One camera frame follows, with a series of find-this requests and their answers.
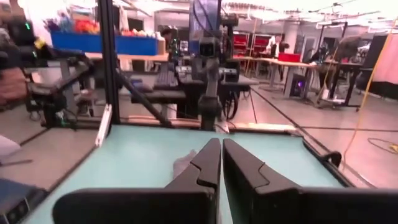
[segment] pink curtain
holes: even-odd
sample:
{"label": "pink curtain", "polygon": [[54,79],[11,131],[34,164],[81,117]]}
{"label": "pink curtain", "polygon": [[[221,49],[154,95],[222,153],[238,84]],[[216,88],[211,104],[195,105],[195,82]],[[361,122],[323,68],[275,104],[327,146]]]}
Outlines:
{"label": "pink curtain", "polygon": [[379,60],[373,81],[398,85],[398,34],[391,35]]}

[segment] red box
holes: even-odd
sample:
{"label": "red box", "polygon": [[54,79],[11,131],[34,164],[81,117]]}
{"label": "red box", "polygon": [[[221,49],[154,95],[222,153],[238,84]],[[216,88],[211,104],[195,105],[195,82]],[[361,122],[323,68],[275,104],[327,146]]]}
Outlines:
{"label": "red box", "polygon": [[300,62],[300,54],[279,53],[278,60],[283,62]]}

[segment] light blue table surface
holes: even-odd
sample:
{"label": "light blue table surface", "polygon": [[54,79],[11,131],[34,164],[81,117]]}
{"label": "light blue table surface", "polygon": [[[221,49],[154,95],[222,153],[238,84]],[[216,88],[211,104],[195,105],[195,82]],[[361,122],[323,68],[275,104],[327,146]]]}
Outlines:
{"label": "light blue table surface", "polygon": [[[52,207],[62,195],[83,188],[159,188],[172,180],[173,163],[211,138],[231,138],[280,174],[302,186],[341,187],[308,152],[302,138],[275,134],[222,135],[206,131],[113,126],[104,144],[55,189],[25,224],[51,224]],[[223,224],[232,223],[221,176],[220,212]]]}

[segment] gray floor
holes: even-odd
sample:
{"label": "gray floor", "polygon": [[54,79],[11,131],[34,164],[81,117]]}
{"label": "gray floor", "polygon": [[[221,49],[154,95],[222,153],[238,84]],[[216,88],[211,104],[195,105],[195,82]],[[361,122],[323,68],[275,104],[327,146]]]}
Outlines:
{"label": "gray floor", "polygon": [[[241,98],[240,107],[234,123],[274,123],[290,124],[293,122],[304,127],[307,137],[313,137],[332,151],[343,152],[352,137],[352,130],[358,120],[358,113],[352,108],[340,110],[320,110],[310,105],[293,100],[279,100],[278,94],[258,90],[270,103],[264,101],[258,94],[252,93],[253,104],[249,98]],[[354,95],[354,102],[361,96]],[[121,116],[149,115],[141,105],[132,105],[129,98],[120,96]],[[348,153],[347,161],[350,167],[357,170],[360,176],[377,187],[398,187],[398,156],[370,145],[367,138],[381,138],[394,141],[398,137],[398,120],[396,117],[396,102],[369,98],[362,114],[362,129],[378,131],[359,131]],[[38,122],[29,119],[24,106],[0,113],[0,134],[15,142],[40,132]],[[0,177],[35,184],[47,189],[51,188],[77,161],[87,154],[94,143],[96,131],[72,131],[69,129],[52,129],[38,138],[22,146],[22,151],[5,158],[2,162],[12,162],[21,159],[33,159],[30,164],[0,168]],[[321,153],[324,150],[315,144]],[[363,181],[350,170],[343,172],[358,186],[366,187]]]}

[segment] blue bin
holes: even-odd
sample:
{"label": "blue bin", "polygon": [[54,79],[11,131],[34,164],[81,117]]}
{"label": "blue bin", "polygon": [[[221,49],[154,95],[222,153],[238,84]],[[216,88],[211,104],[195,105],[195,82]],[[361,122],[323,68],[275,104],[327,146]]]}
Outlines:
{"label": "blue bin", "polygon": [[[57,49],[102,52],[100,35],[52,32],[51,39],[53,47]],[[151,37],[115,36],[115,45],[118,54],[157,55],[157,40]]]}

